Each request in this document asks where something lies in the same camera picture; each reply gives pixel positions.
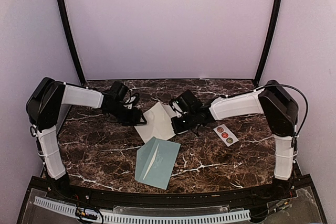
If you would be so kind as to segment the cream letter paper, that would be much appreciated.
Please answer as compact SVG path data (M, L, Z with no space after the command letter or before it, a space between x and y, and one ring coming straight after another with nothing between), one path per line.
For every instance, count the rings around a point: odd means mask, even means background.
M160 145L160 144L157 145L157 147L156 147L156 149L155 149L155 151L154 151L154 153L153 153L153 156L152 156L152 159L151 159L151 161L150 161L150 163L149 163L149 166L148 166L148 168L147 168L147 170L146 170L146 172L145 172L145 174L144 174L144 176L143 176L143 178L142 178L143 180L145 180L147 174L149 173L151 167L152 167L153 164L154 164L154 161L155 161L155 159L156 159L157 152L158 152L158 149L159 149L159 145Z

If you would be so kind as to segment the white sticker sheet with seals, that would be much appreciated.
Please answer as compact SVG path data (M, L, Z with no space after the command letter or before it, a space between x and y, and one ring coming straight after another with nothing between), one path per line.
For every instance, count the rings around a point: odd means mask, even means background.
M213 130L227 147L230 147L239 141L235 134L225 124L219 125L213 128Z

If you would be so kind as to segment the blue-grey envelope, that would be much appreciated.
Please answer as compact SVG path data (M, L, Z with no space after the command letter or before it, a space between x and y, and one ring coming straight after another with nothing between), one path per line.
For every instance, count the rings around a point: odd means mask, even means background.
M145 180L143 180L142 178L158 144L160 145L154 164ZM151 138L139 150L137 150L135 180L142 184L166 190L180 147L181 145L179 143L161 140L156 137Z

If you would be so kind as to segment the white-sleeved left robot arm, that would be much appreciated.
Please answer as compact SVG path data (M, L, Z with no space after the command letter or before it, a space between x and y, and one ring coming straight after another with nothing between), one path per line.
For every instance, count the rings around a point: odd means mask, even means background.
M45 77L28 99L26 112L32 124L30 132L37 140L38 155L51 178L58 180L66 174L57 141L57 122L62 105L99 109L103 97L99 91Z

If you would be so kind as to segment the white-sleeved robot arm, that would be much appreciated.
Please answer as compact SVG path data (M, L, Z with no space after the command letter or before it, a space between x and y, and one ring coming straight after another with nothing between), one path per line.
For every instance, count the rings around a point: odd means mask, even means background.
M51 178L58 180L66 174L57 141L57 122L62 105L99 109L103 97L99 91L45 77L28 99L26 112L32 124L30 132L37 140L38 155Z
M292 174L298 137L298 104L276 80L244 94L219 97L209 107L214 120L247 114L263 114L275 139L274 177L288 180Z

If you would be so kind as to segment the white-sleeved right robot arm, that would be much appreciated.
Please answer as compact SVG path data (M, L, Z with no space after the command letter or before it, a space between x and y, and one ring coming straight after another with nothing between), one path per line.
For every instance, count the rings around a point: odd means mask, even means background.
M244 94L219 97L209 107L214 120L247 114L263 114L275 139L274 177L288 180L292 174L298 137L298 104L276 80Z

